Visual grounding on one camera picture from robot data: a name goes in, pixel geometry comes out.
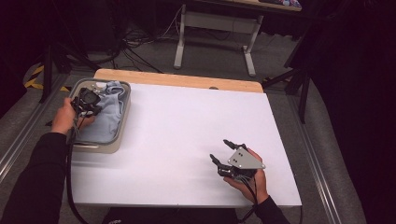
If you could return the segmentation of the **person's right hand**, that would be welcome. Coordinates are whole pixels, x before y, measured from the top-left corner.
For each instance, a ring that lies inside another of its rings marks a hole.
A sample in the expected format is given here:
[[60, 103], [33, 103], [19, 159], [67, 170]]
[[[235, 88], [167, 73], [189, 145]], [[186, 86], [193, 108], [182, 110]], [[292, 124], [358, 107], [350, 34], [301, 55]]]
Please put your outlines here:
[[231, 187], [238, 189], [242, 195], [254, 204], [260, 204], [269, 197], [266, 187], [266, 176], [263, 169], [258, 169], [254, 178], [250, 181], [249, 188], [242, 182], [235, 181], [230, 177], [224, 177], [223, 180]]

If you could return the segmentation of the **beige plastic basket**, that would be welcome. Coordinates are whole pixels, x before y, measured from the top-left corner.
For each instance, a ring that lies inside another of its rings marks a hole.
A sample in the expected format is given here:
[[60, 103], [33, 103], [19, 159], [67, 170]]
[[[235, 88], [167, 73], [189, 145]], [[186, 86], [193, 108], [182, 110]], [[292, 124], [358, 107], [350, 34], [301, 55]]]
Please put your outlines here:
[[[74, 91], [77, 91], [80, 88], [96, 88], [97, 90], [101, 90], [109, 81], [118, 81], [118, 80], [104, 80], [104, 79], [95, 79], [95, 78], [84, 78], [77, 82], [74, 88], [71, 90], [69, 97], [71, 98], [71, 94]], [[123, 136], [124, 128], [126, 125], [126, 121], [129, 115], [130, 109], [130, 93], [131, 86], [129, 83], [125, 81], [119, 81], [122, 87], [125, 89], [124, 95], [121, 97], [123, 101], [123, 114], [121, 117], [121, 122], [119, 125], [119, 129], [116, 133], [116, 136], [113, 140], [108, 143], [92, 143], [92, 142], [79, 142], [77, 140], [78, 134], [82, 129], [77, 130], [77, 133], [73, 136], [74, 150], [78, 152], [92, 152], [92, 153], [106, 153], [111, 154], [116, 152], [120, 148], [121, 138]]]

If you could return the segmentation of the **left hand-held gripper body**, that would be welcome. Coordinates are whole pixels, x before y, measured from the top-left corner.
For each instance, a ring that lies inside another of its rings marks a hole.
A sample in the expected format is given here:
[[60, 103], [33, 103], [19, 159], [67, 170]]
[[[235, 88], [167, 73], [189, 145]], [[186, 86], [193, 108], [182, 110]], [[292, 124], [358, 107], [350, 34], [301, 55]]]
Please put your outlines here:
[[96, 88], [80, 88], [71, 94], [71, 98], [71, 105], [80, 117], [97, 116], [102, 110], [102, 107], [99, 106], [101, 97]]

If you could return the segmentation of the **yellow black hazard tape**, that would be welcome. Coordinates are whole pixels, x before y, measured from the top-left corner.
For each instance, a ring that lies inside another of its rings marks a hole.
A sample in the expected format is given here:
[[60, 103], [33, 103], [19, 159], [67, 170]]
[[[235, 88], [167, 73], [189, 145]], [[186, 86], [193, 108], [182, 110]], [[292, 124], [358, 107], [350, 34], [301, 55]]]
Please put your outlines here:
[[39, 65], [27, 78], [24, 83], [25, 88], [32, 88], [43, 90], [44, 89], [44, 66]]

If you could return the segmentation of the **grey metal-legged desk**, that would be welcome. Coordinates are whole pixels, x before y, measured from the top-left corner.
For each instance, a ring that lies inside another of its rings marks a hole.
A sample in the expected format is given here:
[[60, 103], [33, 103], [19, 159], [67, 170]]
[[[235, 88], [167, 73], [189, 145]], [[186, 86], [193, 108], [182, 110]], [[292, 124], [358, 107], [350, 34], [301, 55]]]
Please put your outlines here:
[[[274, 12], [300, 12], [303, 8], [285, 7], [276, 4], [261, 3], [258, 0], [195, 0], [196, 2], [207, 2], [209, 4], [225, 4], [230, 7], [251, 7], [254, 10], [269, 9]], [[262, 25], [263, 15], [258, 15], [254, 19], [241, 18], [239, 16], [215, 15], [211, 13], [191, 11], [183, 4], [180, 8], [179, 38], [177, 51], [174, 60], [174, 67], [180, 69], [182, 65], [183, 52], [185, 47], [185, 28], [204, 28], [211, 30], [226, 31], [250, 35], [249, 42], [241, 47], [245, 57], [247, 73], [250, 77], [256, 76], [251, 51]]]

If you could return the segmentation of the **grey ribbed sock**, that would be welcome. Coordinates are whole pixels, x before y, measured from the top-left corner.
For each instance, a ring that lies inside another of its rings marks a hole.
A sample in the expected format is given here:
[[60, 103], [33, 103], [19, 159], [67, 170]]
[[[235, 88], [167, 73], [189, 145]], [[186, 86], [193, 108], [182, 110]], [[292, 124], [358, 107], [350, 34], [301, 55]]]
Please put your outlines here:
[[226, 162], [227, 141], [264, 162], [267, 190], [280, 206], [301, 203], [268, 98], [263, 93], [134, 84], [120, 148], [76, 152], [77, 204], [242, 207], [249, 204], [212, 162]]

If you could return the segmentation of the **light blue tank top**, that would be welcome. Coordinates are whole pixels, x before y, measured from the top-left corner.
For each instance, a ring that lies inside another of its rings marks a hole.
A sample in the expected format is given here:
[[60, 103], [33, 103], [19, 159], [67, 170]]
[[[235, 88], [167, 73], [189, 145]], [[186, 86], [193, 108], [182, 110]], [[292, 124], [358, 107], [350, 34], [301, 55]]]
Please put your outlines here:
[[124, 93], [125, 89], [118, 81], [109, 81], [99, 90], [100, 101], [96, 105], [101, 111], [92, 124], [79, 132], [79, 142], [108, 143], [115, 138], [123, 114], [121, 97]]

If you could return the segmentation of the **person's left hand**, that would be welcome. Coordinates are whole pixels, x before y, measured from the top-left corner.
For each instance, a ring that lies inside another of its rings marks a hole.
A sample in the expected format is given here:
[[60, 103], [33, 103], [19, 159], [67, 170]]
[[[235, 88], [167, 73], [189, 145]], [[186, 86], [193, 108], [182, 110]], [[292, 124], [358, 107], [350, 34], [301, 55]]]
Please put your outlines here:
[[95, 117], [77, 118], [76, 111], [71, 105], [71, 99], [65, 98], [64, 104], [58, 109], [51, 125], [52, 133], [67, 134], [73, 127], [83, 129], [94, 123]]

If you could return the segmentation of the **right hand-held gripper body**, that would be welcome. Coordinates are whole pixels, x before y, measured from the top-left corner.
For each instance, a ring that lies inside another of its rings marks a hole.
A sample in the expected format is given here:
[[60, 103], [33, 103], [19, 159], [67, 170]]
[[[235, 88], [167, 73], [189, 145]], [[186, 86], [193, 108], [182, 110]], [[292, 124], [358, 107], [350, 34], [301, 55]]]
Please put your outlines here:
[[258, 169], [265, 169], [264, 163], [245, 150], [237, 150], [218, 169], [220, 176], [230, 177], [231, 179], [242, 181], [254, 177]]

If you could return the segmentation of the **person's dark clothed torso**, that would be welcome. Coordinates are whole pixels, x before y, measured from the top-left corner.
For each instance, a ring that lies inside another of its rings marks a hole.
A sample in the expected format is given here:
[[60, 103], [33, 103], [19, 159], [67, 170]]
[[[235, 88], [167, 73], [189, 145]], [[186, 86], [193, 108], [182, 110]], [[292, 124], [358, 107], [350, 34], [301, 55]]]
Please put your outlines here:
[[112, 207], [102, 224], [238, 224], [232, 208]]

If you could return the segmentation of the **black curtain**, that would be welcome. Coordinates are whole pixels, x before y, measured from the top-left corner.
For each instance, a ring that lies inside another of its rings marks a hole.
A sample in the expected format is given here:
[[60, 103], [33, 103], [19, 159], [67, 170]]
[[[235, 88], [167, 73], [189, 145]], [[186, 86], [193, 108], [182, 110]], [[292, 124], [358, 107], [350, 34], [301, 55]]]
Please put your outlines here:
[[23, 76], [48, 42], [49, 0], [0, 0], [0, 118], [26, 93]]
[[301, 0], [323, 18], [297, 59], [311, 56], [312, 79], [327, 107], [368, 224], [396, 224], [396, 0]]

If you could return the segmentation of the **aluminium floor rail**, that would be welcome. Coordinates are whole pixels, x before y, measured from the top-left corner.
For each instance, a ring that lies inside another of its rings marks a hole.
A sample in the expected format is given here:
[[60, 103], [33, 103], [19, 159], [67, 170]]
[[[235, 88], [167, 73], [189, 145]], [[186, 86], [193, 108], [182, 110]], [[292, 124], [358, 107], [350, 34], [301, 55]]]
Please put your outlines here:
[[7, 176], [7, 173], [12, 168], [15, 160], [19, 157], [27, 141], [33, 134], [35, 126], [67, 79], [68, 75], [59, 75], [54, 79], [52, 92], [47, 96], [43, 103], [38, 103], [34, 107], [21, 130], [17, 134], [14, 134], [14, 140], [0, 156], [0, 183], [2, 183]]
[[333, 196], [330, 192], [329, 185], [319, 164], [318, 157], [313, 147], [311, 138], [305, 125], [302, 124], [302, 122], [300, 121], [297, 100], [293, 96], [288, 96], [287, 100], [290, 105], [290, 110], [293, 114], [293, 119], [295, 120], [297, 128], [299, 130], [299, 134], [303, 139], [304, 152], [306, 154], [312, 176], [315, 180], [318, 194], [325, 210], [327, 219], [329, 220], [329, 224], [342, 224], [341, 218], [333, 200]]

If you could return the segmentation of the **colourful cloth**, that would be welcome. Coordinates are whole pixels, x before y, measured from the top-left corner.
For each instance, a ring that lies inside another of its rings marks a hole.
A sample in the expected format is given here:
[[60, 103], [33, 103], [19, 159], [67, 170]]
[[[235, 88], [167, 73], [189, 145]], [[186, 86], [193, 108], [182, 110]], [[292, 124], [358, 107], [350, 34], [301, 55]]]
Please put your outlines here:
[[302, 8], [298, 0], [258, 0], [261, 3], [276, 4], [285, 7], [297, 7]]

